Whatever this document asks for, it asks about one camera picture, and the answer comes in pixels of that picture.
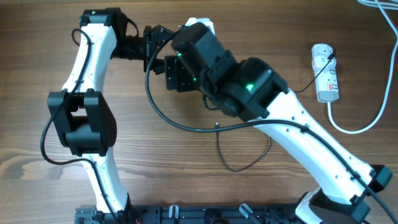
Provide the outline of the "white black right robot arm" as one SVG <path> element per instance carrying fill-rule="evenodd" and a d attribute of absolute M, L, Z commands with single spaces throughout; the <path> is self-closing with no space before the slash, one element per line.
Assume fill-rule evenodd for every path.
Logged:
<path fill-rule="evenodd" d="M 303 107 L 287 82 L 255 57 L 237 62 L 201 22 L 170 40 L 186 68 L 189 90 L 202 92 L 224 114 L 277 141 L 318 183 L 295 215 L 304 223 L 362 223 L 375 197 L 392 178 L 383 165 L 367 164 L 348 152 Z"/>

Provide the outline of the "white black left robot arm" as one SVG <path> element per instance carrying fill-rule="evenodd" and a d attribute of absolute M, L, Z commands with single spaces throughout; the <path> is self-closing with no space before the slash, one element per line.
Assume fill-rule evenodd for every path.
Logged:
<path fill-rule="evenodd" d="M 160 62 L 151 65 L 150 58 L 173 31 L 147 26 L 142 35 L 127 35 L 129 24 L 135 23 L 118 7 L 84 10 L 78 28 L 72 31 L 81 34 L 72 72 L 62 89 L 51 92 L 47 99 L 50 118 L 40 139 L 42 156 L 58 166 L 82 164 L 96 197 L 94 207 L 77 209 L 75 223 L 142 221 L 131 205 L 114 160 L 117 123 L 103 96 L 104 81 L 112 58 L 142 60 L 145 71 L 159 73 Z M 61 162 L 48 157 L 45 139 L 51 125 L 74 159 Z"/>

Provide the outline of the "white power strip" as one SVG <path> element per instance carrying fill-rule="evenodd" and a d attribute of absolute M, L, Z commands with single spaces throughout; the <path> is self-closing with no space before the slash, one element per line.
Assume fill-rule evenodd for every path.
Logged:
<path fill-rule="evenodd" d="M 312 59 L 317 55 L 330 55 L 333 49 L 327 44 L 315 44 L 312 47 Z M 315 89 L 317 100 L 320 103 L 331 103 L 339 99 L 338 79 L 336 77 L 336 67 L 331 70 L 313 70 L 315 79 Z"/>

